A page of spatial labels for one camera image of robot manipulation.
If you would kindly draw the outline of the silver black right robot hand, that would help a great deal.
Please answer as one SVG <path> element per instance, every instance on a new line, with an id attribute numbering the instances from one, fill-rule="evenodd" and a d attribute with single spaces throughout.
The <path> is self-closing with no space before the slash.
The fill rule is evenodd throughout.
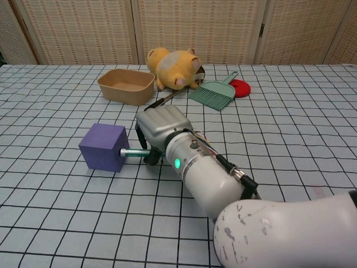
<path id="1" fill-rule="evenodd" d="M 175 106 L 148 108 L 136 114 L 136 133 L 143 149 L 150 145 L 149 155 L 144 158 L 147 165 L 156 165 L 168 144 L 167 137 L 193 129 L 190 120 Z"/>

